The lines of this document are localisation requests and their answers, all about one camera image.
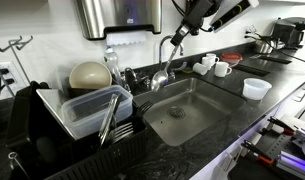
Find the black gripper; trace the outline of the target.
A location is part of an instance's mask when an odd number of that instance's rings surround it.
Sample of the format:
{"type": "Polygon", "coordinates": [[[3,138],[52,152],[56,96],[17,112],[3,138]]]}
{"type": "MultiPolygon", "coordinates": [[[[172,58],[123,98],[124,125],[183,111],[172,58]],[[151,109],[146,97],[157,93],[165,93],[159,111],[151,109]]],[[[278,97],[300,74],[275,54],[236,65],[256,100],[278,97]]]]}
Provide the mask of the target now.
{"type": "Polygon", "coordinates": [[[197,0],[187,16],[182,20],[181,26],[176,30],[175,35],[171,39],[171,43],[174,46],[178,46],[191,29],[198,28],[202,17],[213,5],[213,0],[197,0]]]}

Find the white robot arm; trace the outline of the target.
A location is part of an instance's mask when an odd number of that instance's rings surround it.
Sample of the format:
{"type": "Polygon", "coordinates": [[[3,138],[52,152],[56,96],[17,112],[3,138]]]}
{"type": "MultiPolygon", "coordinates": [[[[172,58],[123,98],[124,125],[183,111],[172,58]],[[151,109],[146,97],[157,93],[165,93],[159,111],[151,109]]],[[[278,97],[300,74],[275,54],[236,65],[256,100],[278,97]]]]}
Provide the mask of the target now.
{"type": "Polygon", "coordinates": [[[199,29],[204,17],[214,15],[208,32],[218,32],[248,11],[256,8],[259,0],[195,0],[171,39],[178,46],[192,30],[199,29]]]}

